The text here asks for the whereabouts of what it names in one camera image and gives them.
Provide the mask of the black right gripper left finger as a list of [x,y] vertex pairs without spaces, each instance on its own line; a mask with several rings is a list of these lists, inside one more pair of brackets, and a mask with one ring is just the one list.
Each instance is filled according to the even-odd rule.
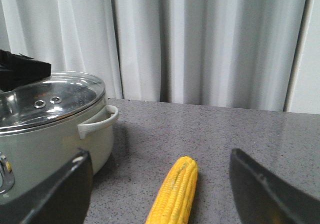
[[1,205],[2,224],[82,224],[93,189],[90,153],[80,150],[46,180]]

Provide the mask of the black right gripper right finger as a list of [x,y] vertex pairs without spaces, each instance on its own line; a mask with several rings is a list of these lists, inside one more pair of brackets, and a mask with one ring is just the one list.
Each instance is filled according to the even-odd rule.
[[243,224],[318,224],[320,202],[288,184],[241,149],[232,149],[229,179]]

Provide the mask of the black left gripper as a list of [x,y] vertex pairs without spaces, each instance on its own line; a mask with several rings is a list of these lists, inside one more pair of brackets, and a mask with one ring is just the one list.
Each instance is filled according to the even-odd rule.
[[1,50],[0,55],[1,91],[11,91],[51,75],[52,65],[50,63],[5,50]]

